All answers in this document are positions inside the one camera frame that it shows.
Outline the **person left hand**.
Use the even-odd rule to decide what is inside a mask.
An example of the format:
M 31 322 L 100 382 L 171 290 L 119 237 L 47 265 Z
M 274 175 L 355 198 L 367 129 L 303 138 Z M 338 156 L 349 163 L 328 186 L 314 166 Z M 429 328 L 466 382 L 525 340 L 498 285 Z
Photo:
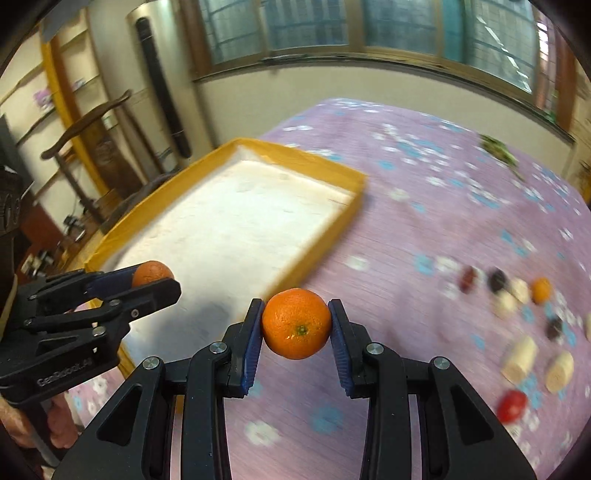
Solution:
M 11 438 L 21 447 L 33 448 L 33 425 L 20 410 L 1 399 L 1 422 Z M 47 413 L 47 425 L 50 441 L 58 449 L 69 449 L 78 438 L 78 430 L 73 421 L 69 405 L 64 394 L 51 399 Z

